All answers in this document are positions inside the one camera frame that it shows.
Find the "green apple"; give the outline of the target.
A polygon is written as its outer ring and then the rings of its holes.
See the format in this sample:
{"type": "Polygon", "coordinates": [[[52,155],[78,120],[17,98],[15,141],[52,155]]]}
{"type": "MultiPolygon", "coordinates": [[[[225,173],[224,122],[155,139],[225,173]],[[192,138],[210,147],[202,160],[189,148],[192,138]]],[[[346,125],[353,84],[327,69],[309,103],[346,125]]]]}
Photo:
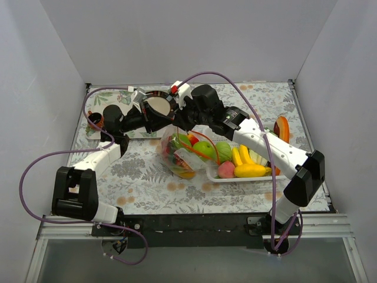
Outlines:
{"type": "Polygon", "coordinates": [[[208,141],[198,141],[193,145],[193,149],[209,157],[209,159],[207,159],[203,156],[199,156],[199,158],[204,162],[207,162],[210,159],[217,160],[216,151],[208,141]]]}

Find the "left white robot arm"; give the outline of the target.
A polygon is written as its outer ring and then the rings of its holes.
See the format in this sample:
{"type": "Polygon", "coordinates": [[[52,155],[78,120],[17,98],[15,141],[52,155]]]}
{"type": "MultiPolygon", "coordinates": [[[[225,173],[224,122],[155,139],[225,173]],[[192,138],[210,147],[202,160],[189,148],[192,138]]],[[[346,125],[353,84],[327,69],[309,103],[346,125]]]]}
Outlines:
{"type": "Polygon", "coordinates": [[[101,222],[114,236],[125,230],[120,208],[100,202],[97,179],[127,151],[127,132],[145,128],[158,131],[172,123],[178,104],[163,98],[147,98],[134,103],[127,114],[119,106],[109,105],[103,112],[101,141],[95,152],[72,167],[57,170],[52,198],[52,212],[84,221],[101,222]]]}

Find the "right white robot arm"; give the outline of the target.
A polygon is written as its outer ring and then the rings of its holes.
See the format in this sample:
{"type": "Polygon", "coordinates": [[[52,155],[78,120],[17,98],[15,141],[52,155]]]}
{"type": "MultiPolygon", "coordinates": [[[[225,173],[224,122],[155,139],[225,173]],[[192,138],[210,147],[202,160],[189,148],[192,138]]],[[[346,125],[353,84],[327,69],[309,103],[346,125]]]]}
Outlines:
{"type": "Polygon", "coordinates": [[[325,180],[325,157],[318,150],[308,153],[264,131],[242,109],[225,106],[217,91],[208,84],[191,89],[176,81],[170,93],[178,102],[173,124],[189,131],[196,125],[209,126],[216,134],[245,145],[267,159],[290,179],[283,196],[275,202],[266,220],[267,229],[280,234],[288,220],[306,207],[325,180]]]}

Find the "red lychee bunch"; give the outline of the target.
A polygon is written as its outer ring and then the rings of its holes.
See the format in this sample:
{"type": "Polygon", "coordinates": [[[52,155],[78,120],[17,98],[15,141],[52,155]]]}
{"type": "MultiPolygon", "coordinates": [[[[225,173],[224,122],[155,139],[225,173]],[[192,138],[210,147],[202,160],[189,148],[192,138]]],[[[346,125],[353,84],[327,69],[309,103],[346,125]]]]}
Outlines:
{"type": "Polygon", "coordinates": [[[168,166],[181,166],[181,159],[175,154],[177,149],[172,147],[170,143],[166,145],[166,148],[162,151],[163,160],[168,166]]]}

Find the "clear zip bag orange zipper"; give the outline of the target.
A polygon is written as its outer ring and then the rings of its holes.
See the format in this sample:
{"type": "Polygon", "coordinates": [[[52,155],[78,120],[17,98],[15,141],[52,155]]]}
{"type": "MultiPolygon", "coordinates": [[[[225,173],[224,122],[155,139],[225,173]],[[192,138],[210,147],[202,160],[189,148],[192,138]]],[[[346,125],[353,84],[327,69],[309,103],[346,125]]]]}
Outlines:
{"type": "Polygon", "coordinates": [[[219,165],[220,164],[220,160],[219,160],[219,154],[217,152],[217,149],[215,147],[215,144],[212,142],[212,140],[207,137],[205,134],[203,133],[200,133],[200,132],[197,132],[197,131],[189,131],[189,132],[185,132],[183,131],[182,129],[176,127],[176,126],[168,126],[166,129],[165,129],[165,132],[160,140],[160,149],[158,150],[158,153],[160,154],[163,162],[165,163],[165,165],[173,172],[173,170],[179,170],[179,171],[192,171],[192,172],[199,172],[199,171],[202,171],[204,169],[206,169],[209,165],[211,164],[216,164],[216,165],[219,165]],[[162,151],[166,148],[166,145],[168,143],[170,143],[170,136],[174,133],[177,133],[177,134],[184,134],[184,135],[188,135],[188,134],[193,134],[195,135],[200,141],[208,141],[209,143],[211,143],[211,145],[214,147],[215,151],[216,151],[216,156],[217,156],[217,160],[213,160],[213,159],[210,159],[209,161],[207,162],[204,162],[202,161],[199,156],[203,156],[207,159],[209,159],[208,156],[198,152],[197,150],[194,150],[193,147],[188,147],[186,145],[184,145],[183,148],[180,148],[178,150],[175,151],[175,154],[177,156],[180,157],[181,159],[181,166],[168,166],[166,164],[166,162],[163,160],[163,157],[162,157],[162,151]]]}

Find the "green starfruit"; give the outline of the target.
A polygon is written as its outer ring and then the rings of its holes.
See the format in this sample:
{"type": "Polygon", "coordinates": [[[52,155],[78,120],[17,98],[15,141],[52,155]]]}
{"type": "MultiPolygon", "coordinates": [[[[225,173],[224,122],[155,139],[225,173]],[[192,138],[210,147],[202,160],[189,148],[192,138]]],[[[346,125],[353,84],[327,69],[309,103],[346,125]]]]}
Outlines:
{"type": "Polygon", "coordinates": [[[189,141],[189,138],[186,135],[180,133],[174,133],[170,136],[170,144],[174,150],[183,148],[184,145],[191,147],[191,142],[189,141]]]}

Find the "yellow green mango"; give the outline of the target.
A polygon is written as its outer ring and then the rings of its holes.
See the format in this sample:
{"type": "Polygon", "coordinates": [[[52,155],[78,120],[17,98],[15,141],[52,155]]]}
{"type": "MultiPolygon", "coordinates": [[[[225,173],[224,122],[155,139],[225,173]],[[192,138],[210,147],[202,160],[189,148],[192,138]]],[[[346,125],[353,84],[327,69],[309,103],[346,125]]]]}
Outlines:
{"type": "Polygon", "coordinates": [[[183,179],[192,179],[195,177],[196,173],[192,171],[179,171],[179,170],[173,170],[173,173],[183,179]]]}

